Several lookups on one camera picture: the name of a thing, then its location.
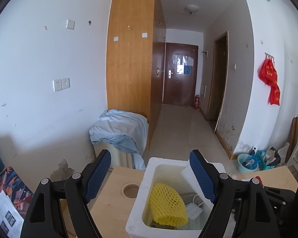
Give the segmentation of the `yellow foam fruit net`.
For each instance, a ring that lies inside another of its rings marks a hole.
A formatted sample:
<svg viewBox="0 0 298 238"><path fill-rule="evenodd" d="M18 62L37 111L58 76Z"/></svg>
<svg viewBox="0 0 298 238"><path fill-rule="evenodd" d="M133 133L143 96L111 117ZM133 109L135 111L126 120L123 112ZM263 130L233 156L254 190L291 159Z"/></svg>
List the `yellow foam fruit net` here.
<svg viewBox="0 0 298 238"><path fill-rule="evenodd" d="M164 183L154 184L149 203L154 222L171 227L188 223L184 201L174 188Z"/></svg>

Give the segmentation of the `white styrofoam box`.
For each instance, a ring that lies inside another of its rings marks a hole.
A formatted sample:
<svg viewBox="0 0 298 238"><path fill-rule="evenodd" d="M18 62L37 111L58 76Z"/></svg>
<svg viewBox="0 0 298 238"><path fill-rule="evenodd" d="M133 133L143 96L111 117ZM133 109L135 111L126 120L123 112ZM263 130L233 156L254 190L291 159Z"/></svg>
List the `white styrofoam box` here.
<svg viewBox="0 0 298 238"><path fill-rule="evenodd" d="M196 160L149 160L126 224L130 237L198 237L213 203L200 188Z"/></svg>

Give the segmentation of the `white face mask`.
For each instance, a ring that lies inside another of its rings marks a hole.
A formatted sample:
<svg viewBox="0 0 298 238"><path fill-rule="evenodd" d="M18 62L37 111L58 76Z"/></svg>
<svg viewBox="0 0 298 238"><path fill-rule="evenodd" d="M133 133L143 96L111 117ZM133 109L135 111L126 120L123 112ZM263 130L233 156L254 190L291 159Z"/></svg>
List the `white face mask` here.
<svg viewBox="0 0 298 238"><path fill-rule="evenodd" d="M204 201L199 197L199 195L194 195L192 202L186 205L186 213L189 220L195 220L202 212L201 206Z"/></svg>

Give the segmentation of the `teal plastic basin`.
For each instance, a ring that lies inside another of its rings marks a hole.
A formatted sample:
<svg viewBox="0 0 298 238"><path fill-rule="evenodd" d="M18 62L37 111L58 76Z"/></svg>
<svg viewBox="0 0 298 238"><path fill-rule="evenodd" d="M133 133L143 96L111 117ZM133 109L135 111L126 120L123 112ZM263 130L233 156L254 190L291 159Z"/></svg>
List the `teal plastic basin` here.
<svg viewBox="0 0 298 238"><path fill-rule="evenodd" d="M237 157L237 170L240 174L259 171L258 160L249 154L239 154Z"/></svg>

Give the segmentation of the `light blue cloth cover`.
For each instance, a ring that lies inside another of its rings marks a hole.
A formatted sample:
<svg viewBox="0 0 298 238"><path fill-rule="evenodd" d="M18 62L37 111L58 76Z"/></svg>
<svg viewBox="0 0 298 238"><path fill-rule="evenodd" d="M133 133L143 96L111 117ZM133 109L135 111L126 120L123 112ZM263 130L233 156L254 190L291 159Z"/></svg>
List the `light blue cloth cover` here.
<svg viewBox="0 0 298 238"><path fill-rule="evenodd" d="M108 143L121 152L133 155L137 170L145 170L142 157L147 144L149 124L143 115L121 111L108 110L98 118L89 131L93 145Z"/></svg>

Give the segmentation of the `red fire extinguisher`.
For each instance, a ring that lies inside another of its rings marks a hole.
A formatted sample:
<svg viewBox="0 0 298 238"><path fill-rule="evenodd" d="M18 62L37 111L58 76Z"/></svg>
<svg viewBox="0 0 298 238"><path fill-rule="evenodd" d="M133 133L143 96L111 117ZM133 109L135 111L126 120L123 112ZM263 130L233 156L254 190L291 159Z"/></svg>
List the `red fire extinguisher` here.
<svg viewBox="0 0 298 238"><path fill-rule="evenodd" d="M199 96L199 95L196 95L196 96L195 96L195 101L194 101L194 106L193 106L193 108L194 108L195 110L198 110L198 109L199 109L199 104L200 104L200 96Z"/></svg>

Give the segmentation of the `colourful patterned mat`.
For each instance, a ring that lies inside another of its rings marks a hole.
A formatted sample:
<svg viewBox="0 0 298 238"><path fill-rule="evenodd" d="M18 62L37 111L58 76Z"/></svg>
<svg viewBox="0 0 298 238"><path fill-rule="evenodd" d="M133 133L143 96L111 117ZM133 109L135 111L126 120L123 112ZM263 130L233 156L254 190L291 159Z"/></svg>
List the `colourful patterned mat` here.
<svg viewBox="0 0 298 238"><path fill-rule="evenodd" d="M25 185L12 167L0 173L0 193L4 191L16 210L24 218L34 193Z"/></svg>

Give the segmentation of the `white booklet on shelf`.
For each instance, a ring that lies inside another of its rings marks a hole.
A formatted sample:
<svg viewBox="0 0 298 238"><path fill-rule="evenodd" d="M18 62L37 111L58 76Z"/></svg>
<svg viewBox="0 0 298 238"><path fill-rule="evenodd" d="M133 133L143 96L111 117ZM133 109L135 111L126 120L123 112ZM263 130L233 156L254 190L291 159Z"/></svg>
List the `white booklet on shelf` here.
<svg viewBox="0 0 298 238"><path fill-rule="evenodd" d="M21 237L23 217L4 191L0 192L0 229L7 237Z"/></svg>

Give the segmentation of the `red hanging banner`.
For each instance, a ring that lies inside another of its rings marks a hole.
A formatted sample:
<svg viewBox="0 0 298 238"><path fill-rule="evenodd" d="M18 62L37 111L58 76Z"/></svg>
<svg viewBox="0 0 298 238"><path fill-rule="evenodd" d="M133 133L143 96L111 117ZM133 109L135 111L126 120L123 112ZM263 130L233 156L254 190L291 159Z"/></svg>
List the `red hanging banner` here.
<svg viewBox="0 0 298 238"><path fill-rule="evenodd" d="M278 75L272 57L266 55L259 71L259 79L270 87L269 104L280 105L281 91L278 86Z"/></svg>

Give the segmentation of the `dark brown entrance door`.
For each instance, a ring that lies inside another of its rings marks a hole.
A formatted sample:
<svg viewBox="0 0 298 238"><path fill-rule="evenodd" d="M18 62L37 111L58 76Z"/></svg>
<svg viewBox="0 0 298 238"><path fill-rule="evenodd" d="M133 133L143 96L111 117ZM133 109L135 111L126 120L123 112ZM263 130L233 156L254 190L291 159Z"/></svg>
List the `dark brown entrance door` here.
<svg viewBox="0 0 298 238"><path fill-rule="evenodd" d="M199 48L195 45L166 44L163 103L193 106Z"/></svg>

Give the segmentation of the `wooden wardrobe cabinet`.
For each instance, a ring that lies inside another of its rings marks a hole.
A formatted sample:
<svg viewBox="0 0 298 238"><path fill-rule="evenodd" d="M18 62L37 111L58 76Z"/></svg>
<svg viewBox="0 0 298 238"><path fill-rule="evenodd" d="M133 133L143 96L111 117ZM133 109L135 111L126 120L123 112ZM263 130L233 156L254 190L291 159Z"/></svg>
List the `wooden wardrobe cabinet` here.
<svg viewBox="0 0 298 238"><path fill-rule="evenodd" d="M146 148L162 105L165 37L161 0L112 0L106 49L107 108L147 118Z"/></svg>

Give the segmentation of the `ceiling lamp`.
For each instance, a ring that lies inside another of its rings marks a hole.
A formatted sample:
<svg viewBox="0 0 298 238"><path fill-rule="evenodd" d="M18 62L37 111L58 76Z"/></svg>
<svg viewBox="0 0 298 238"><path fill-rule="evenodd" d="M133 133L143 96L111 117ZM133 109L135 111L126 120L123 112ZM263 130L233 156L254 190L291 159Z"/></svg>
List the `ceiling lamp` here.
<svg viewBox="0 0 298 238"><path fill-rule="evenodd" d="M199 7L195 4L189 4L185 6L185 11L187 11L189 14L194 14L199 11Z"/></svg>

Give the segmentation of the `double wall socket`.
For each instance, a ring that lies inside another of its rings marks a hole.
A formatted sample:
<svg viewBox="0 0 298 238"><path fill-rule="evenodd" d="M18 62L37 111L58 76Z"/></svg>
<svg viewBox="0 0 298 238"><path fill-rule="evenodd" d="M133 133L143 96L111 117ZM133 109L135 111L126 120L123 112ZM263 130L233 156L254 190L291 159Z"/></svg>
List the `double wall socket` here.
<svg viewBox="0 0 298 238"><path fill-rule="evenodd" d="M53 92L70 88L70 78L53 80Z"/></svg>

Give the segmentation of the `white wall switch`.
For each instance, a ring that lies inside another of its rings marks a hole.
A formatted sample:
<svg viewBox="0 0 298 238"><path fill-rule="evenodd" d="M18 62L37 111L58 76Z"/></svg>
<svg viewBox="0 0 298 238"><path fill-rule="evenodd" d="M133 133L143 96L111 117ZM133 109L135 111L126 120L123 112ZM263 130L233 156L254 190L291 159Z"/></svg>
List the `white wall switch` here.
<svg viewBox="0 0 298 238"><path fill-rule="evenodd" d="M74 30L75 29L75 22L71 19L68 19L67 23L66 23L66 28L69 29L69 30Z"/></svg>

